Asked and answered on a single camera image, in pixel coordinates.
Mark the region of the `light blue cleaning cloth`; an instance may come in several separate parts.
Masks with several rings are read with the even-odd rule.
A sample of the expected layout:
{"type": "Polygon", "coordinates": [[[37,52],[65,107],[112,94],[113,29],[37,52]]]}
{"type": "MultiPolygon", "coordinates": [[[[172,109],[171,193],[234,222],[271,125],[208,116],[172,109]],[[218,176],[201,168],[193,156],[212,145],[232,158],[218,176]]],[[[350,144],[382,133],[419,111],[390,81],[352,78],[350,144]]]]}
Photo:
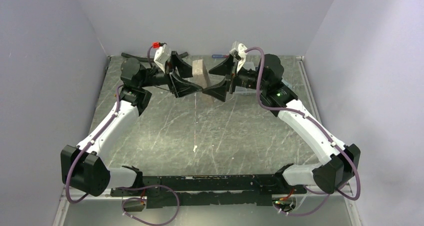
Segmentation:
{"type": "Polygon", "coordinates": [[[286,85],[291,91],[294,90],[292,84],[289,83],[288,81],[282,79],[281,82],[284,83],[284,85],[286,85]]]}

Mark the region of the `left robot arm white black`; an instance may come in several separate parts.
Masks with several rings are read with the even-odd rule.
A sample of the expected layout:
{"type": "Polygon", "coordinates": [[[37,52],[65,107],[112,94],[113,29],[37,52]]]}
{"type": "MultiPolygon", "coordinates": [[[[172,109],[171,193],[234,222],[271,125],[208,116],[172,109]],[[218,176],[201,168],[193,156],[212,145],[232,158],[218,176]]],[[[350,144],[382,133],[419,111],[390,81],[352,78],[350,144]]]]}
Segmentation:
{"type": "Polygon", "coordinates": [[[67,145],[61,151],[62,181],[70,203],[78,203],[71,197],[71,188],[95,197],[108,188],[123,188],[130,196],[142,192],[142,171],[133,166],[109,169],[102,158],[148,107],[152,93],[147,87],[166,85],[176,98],[203,89],[188,81],[193,77],[193,67],[176,51],[164,56],[158,53],[154,62],[155,67],[147,68],[134,57],[125,59],[120,65],[122,84],[116,88],[111,111],[85,139],[76,146],[67,145]]]}

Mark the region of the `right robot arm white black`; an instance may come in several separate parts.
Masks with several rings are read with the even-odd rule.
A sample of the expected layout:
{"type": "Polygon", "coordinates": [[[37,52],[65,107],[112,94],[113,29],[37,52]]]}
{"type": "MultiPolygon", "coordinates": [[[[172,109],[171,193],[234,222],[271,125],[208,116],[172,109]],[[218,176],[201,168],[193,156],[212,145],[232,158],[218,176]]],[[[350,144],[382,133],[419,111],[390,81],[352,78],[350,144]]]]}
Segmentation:
{"type": "Polygon", "coordinates": [[[258,90],[261,107],[289,125],[318,158],[316,164],[284,166],[275,179],[277,191],[286,194],[294,186],[309,185],[332,194],[350,179],[360,182],[360,149],[336,138],[306,109],[295,92],[283,82],[284,67],[278,56],[265,54],[254,69],[238,68],[238,61],[228,56],[208,72],[224,79],[204,89],[204,94],[224,102],[227,94],[232,94],[236,87],[258,90]]]}

